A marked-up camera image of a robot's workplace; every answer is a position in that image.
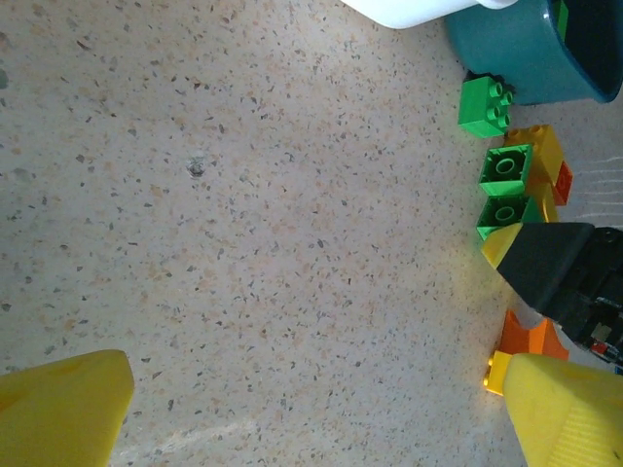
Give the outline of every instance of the toy brick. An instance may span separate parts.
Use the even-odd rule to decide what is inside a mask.
[[[571,169],[568,168],[567,163],[563,162],[561,170],[558,172],[556,184],[553,187],[554,202],[557,206],[567,205],[572,183],[573,173],[571,172]]]
[[[458,125],[480,138],[500,136],[508,129],[513,94],[488,76],[463,83]]]
[[[543,182],[533,185],[529,183],[526,187],[526,195],[534,198],[544,222],[558,222],[554,189],[549,183]]]
[[[515,223],[543,222],[532,197],[490,197],[485,204],[476,230],[483,239],[501,227]]]
[[[502,387],[504,378],[506,377],[506,369],[510,363],[512,355],[509,353],[496,350],[494,355],[489,359],[489,369],[483,380],[483,384],[489,392],[493,392],[498,396],[502,396]]]
[[[530,128],[511,129],[506,133],[504,146],[518,144],[532,144],[529,184],[548,182],[555,185],[565,154],[554,128],[550,125],[535,125]]]
[[[532,145],[522,144],[487,151],[480,186],[490,197],[521,195],[526,190]]]

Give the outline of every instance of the speckled floor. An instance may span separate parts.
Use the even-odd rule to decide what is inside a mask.
[[[523,464],[481,385],[512,300],[474,231],[495,142],[456,125],[442,22],[5,0],[0,31],[0,373],[123,349],[114,466]],[[622,112],[513,110],[568,151],[563,218],[623,224]]]

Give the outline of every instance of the red lego brick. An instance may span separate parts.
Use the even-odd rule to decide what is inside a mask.
[[[571,192],[571,184],[573,183],[573,173],[568,168],[566,162],[561,165],[561,171],[558,172],[558,179],[554,186],[554,202],[557,206],[566,206],[569,193]]]

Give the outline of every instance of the green lego duplo brick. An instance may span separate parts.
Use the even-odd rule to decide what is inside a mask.
[[[480,138],[500,136],[508,129],[513,93],[489,76],[463,83],[458,125]]]
[[[543,222],[533,197],[490,197],[478,219],[476,230],[485,240],[491,232],[518,222]]]
[[[521,195],[528,183],[532,144],[490,149],[479,184],[490,197]]]

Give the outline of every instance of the black plastic part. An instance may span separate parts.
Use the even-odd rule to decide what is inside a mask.
[[[524,302],[543,312],[594,230],[591,224],[526,223],[497,271]]]
[[[578,345],[623,365],[623,232],[595,229],[552,300],[538,310]]]

